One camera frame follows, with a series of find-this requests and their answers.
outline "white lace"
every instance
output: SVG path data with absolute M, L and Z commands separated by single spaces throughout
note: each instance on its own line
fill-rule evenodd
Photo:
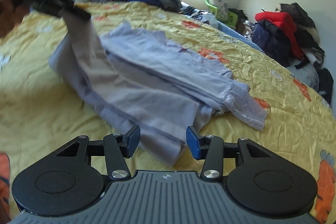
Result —
M 224 99 L 219 100 L 218 103 L 225 105 L 234 116 L 249 126 L 263 130 L 267 112 L 247 91 L 232 83 L 223 97 Z

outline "red jacket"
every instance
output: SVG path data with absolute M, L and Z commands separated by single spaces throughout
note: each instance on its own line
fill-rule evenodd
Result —
M 296 42 L 296 38 L 294 33 L 296 32 L 296 25 L 293 21 L 293 18 L 288 13 L 284 12 L 262 12 L 255 15 L 256 21 L 262 21 L 267 19 L 276 25 L 279 29 L 281 29 L 285 35 L 289 38 L 292 44 L 292 53 L 293 55 L 299 59 L 303 60 L 304 54 L 302 52 L 301 47 Z

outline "orange fabric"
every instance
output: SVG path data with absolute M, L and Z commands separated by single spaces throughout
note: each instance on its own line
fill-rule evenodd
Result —
M 257 102 L 261 107 L 263 107 L 264 109 L 271 108 L 271 106 L 269 105 L 269 103 L 266 102 L 266 101 L 263 100 L 263 99 L 254 98 L 254 100 L 256 100 L 256 102 Z
M 203 57 L 206 57 L 209 59 L 217 59 L 221 63 L 226 63 L 226 64 L 229 63 L 229 61 L 223 57 L 222 52 L 209 50 L 207 48 L 201 48 L 201 50 L 198 51 L 198 53 L 202 55 Z
M 103 20 L 107 20 L 107 18 L 105 16 L 100 16 L 100 17 L 95 17 L 94 20 L 103 21 Z
M 197 25 L 196 23 L 187 20 L 182 20 L 182 24 L 186 29 L 195 29 L 200 27 L 200 25 Z
M 105 9 L 105 10 L 110 10 L 110 9 L 117 9 L 117 8 L 119 8 L 119 7 L 120 7 L 120 5 L 118 5 L 118 4 L 113 4 L 113 5 L 105 6 L 104 9 Z
M 9 182 L 10 172 L 8 155 L 6 153 L 0 153 L 0 177 Z M 9 205 L 4 201 L 4 199 L 9 199 L 9 185 L 3 180 L 0 180 L 0 201 L 9 216 Z
M 323 224 L 326 223 L 328 215 L 332 209 L 332 203 L 335 196 L 336 175 L 333 168 L 326 160 L 320 163 L 319 179 L 317 180 L 316 200 L 316 220 Z
M 300 83 L 298 80 L 296 80 L 295 78 L 293 79 L 293 82 L 295 85 L 297 85 L 300 89 L 300 91 L 302 92 L 302 94 L 304 95 L 304 97 L 307 98 L 308 101 L 311 102 L 311 98 L 309 96 L 309 93 L 308 93 L 308 88 L 305 84 L 302 84 Z

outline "black circular plate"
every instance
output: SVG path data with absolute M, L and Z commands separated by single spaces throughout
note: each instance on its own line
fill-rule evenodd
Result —
M 306 213 L 317 192 L 316 181 L 307 171 L 272 158 L 251 160 L 234 169 L 226 187 L 237 203 L 270 217 Z
M 21 209 L 41 216 L 63 216 L 91 205 L 103 189 L 101 174 L 85 162 L 54 157 L 21 172 L 12 193 Z

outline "person's arm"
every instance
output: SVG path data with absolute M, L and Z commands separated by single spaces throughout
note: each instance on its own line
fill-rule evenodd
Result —
M 0 38 L 5 37 L 16 24 L 20 24 L 29 9 L 19 6 L 14 8 L 11 0 L 0 0 Z

